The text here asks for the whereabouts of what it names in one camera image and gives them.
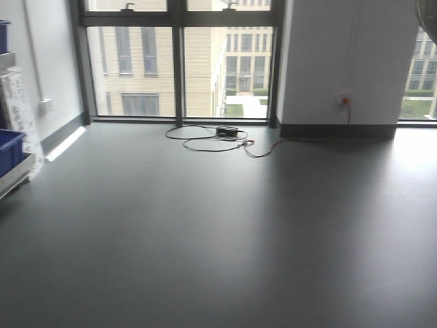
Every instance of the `fan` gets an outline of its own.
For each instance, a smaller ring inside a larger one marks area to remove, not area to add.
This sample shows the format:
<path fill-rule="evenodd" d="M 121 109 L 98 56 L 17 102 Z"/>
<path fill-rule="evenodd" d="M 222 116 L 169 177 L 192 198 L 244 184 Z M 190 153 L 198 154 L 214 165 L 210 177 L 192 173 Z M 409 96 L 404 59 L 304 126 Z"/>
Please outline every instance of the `fan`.
<path fill-rule="evenodd" d="M 419 24 L 437 44 L 437 0 L 416 0 Z"/>

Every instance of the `blue plastic bin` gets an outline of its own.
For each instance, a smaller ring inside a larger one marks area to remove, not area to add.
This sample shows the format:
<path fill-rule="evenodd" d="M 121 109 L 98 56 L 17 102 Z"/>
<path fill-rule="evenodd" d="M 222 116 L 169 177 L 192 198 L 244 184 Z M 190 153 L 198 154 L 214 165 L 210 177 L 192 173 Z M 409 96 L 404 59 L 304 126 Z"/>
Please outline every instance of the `blue plastic bin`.
<path fill-rule="evenodd" d="M 0 55 L 8 51 L 8 25 L 11 22 L 0 20 Z"/>
<path fill-rule="evenodd" d="M 0 129 L 0 178 L 24 159 L 25 133 Z"/>

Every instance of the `window latch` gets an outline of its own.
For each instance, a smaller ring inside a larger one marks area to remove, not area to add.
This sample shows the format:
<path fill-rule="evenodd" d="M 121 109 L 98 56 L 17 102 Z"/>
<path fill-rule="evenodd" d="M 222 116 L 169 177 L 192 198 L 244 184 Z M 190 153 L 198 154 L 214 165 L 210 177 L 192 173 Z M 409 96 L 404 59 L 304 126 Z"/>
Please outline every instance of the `window latch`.
<path fill-rule="evenodd" d="M 222 11 L 224 11 L 224 12 L 235 12 L 236 9 L 235 8 L 231 8 L 231 5 L 237 5 L 237 4 L 238 4 L 238 2 L 229 2 L 227 4 L 227 8 L 222 9 Z"/>
<path fill-rule="evenodd" d="M 130 5 L 135 5 L 134 3 L 127 3 L 124 9 L 121 9 L 120 12 L 134 12 L 132 8 L 129 8 Z"/>

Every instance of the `power adapter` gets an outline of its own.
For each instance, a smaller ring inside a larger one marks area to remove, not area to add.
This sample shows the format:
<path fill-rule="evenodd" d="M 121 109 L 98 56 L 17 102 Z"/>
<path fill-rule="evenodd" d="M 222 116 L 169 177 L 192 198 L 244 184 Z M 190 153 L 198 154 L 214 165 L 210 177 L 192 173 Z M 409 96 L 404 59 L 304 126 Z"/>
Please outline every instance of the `power adapter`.
<path fill-rule="evenodd" d="M 238 136 L 238 128 L 234 128 L 232 126 L 217 126 L 216 128 L 217 136 L 219 137 L 234 137 Z"/>

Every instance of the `power cord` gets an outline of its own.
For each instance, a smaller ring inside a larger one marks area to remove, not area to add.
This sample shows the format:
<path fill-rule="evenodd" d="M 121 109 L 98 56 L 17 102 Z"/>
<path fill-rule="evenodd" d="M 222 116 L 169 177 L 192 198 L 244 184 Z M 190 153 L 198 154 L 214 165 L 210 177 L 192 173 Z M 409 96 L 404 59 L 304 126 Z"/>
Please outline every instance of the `power cord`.
<path fill-rule="evenodd" d="M 236 136 L 234 137 L 230 137 L 229 135 L 226 135 L 226 133 L 223 134 L 217 134 L 217 132 L 215 134 L 212 133 L 212 129 L 213 128 L 209 128 L 207 126 L 203 126 L 203 125 L 196 125 L 196 124 L 191 124 L 191 125 L 184 125 L 184 126 L 177 126 L 175 128 L 172 128 L 170 130 L 168 130 L 165 133 L 165 137 L 169 138 L 169 139 L 176 139 L 176 140 L 184 140 L 184 143 L 182 144 L 186 149 L 191 150 L 193 152 L 229 152 L 231 150 L 235 150 L 238 148 L 243 147 L 244 151 L 246 152 L 246 155 L 253 158 L 253 159 L 260 159 L 262 157 L 267 157 L 268 155 L 270 155 L 272 153 L 272 151 L 279 145 L 282 144 L 284 142 L 305 142 L 305 143 L 309 143 L 309 144 L 325 144 L 326 142 L 331 142 L 337 139 L 340 139 L 342 137 L 345 137 L 348 132 L 349 132 L 349 128 L 350 128 L 350 117 L 352 115 L 352 110 L 350 108 L 350 101 L 348 98 L 344 98 L 342 100 L 343 104 L 346 105 L 346 107 L 348 108 L 348 123 L 346 125 L 346 128 L 344 130 L 344 132 L 342 132 L 341 134 L 335 136 L 335 137 L 331 137 L 331 138 L 326 138 L 326 139 L 302 139 L 302 138 L 285 138 L 285 139 L 281 139 L 277 142 L 275 142 L 274 144 L 272 144 L 272 146 L 270 147 L 270 150 L 264 154 L 261 155 L 256 155 L 253 154 L 252 152 L 250 152 L 248 150 L 248 147 L 253 146 L 253 144 L 255 143 L 255 140 L 253 139 L 248 139 L 249 134 L 246 131 L 242 131 L 239 129 L 235 129 L 234 132 L 236 133 Z M 206 136 L 206 137 L 191 137 L 191 138 L 187 138 L 187 137 L 174 137 L 171 136 L 170 133 L 173 131 L 177 131 L 183 128 L 190 128 L 190 127 L 199 127 L 199 128 L 204 128 L 205 130 L 207 130 L 210 135 Z M 239 137 L 238 134 L 239 133 L 243 133 L 243 137 Z M 225 149 L 219 149 L 219 150 L 213 150 L 213 149 L 201 149 L 201 148 L 194 148 L 194 147 L 190 147 L 188 144 L 194 140 L 210 140 L 210 141 L 228 141 L 228 142 L 239 142 L 241 141 L 241 143 L 239 143 L 238 145 L 231 147 L 231 148 L 225 148 Z"/>
<path fill-rule="evenodd" d="M 251 153 L 251 152 L 248 151 L 247 148 L 250 147 L 250 146 L 252 146 L 252 145 L 255 143 L 255 140 L 248 139 L 248 140 L 246 140 L 245 143 L 244 143 L 244 151 L 246 152 L 247 156 L 249 156 L 249 157 L 251 157 L 251 158 L 253 158 L 253 159 L 260 159 L 260 158 L 262 158 L 262 157 L 267 157 L 268 155 L 270 155 L 270 154 L 272 153 L 272 151 L 273 151 L 273 150 L 274 150 L 274 149 L 275 149 L 279 144 L 282 144 L 282 143 L 284 143 L 284 142 L 306 142 L 306 143 L 309 143 L 309 144 L 325 144 L 326 142 L 331 142 L 331 141 L 334 141 L 334 140 L 340 139 L 340 138 L 342 138 L 342 137 L 345 137 L 345 136 L 348 134 L 348 132 L 349 132 L 349 127 L 350 127 L 350 117 L 351 117 L 351 115 L 352 115 L 352 110 L 351 110 L 351 108 L 350 108 L 350 102 L 349 102 L 349 99 L 344 98 L 344 99 L 343 99 L 343 104 L 345 104 L 345 105 L 347 106 L 347 108 L 348 108 L 348 123 L 346 124 L 346 128 L 345 128 L 345 130 L 344 130 L 341 134 L 339 134 L 339 135 L 337 135 L 337 136 L 335 136 L 335 137 L 331 137 L 331 138 L 327 138 L 327 139 L 319 139 L 319 140 L 314 140 L 314 139 L 301 139 L 301 138 L 285 138 L 285 139 L 281 139 L 281 140 L 279 140 L 278 142 L 275 142 L 275 143 L 270 147 L 270 150 L 269 150 L 268 152 L 266 152 L 265 154 L 261 154 L 261 155 L 255 155 L 255 154 L 253 154 L 253 153 Z"/>
<path fill-rule="evenodd" d="M 205 137 L 176 137 L 171 135 L 170 133 L 172 133 L 173 131 L 177 131 L 177 130 L 181 130 L 181 129 L 186 129 L 186 128 L 192 128 L 192 127 L 197 127 L 197 128 L 203 128 L 205 130 L 207 130 L 210 135 L 205 136 Z M 236 136 L 235 137 L 230 137 L 228 135 L 226 135 L 225 133 L 215 133 L 212 134 L 212 130 L 213 128 L 207 127 L 207 126 L 203 126 L 203 125 L 196 125 L 196 124 L 190 124 L 190 125 L 184 125 L 184 126 L 177 126 L 175 128 L 172 128 L 170 130 L 168 130 L 165 133 L 165 137 L 169 138 L 169 139 L 176 139 L 176 140 L 184 140 L 184 142 L 182 143 L 182 145 L 188 149 L 191 150 L 193 152 L 229 152 L 231 150 L 235 150 L 238 148 L 241 148 L 244 146 L 244 143 L 247 139 L 247 137 L 249 136 L 248 133 L 246 131 L 242 131 L 242 130 L 235 130 Z M 231 148 L 224 148 L 224 149 L 204 149 L 204 148 L 194 148 L 189 146 L 188 144 L 192 141 L 195 140 L 209 140 L 209 141 L 226 141 L 226 142 L 240 142 L 238 145 L 231 147 Z"/>

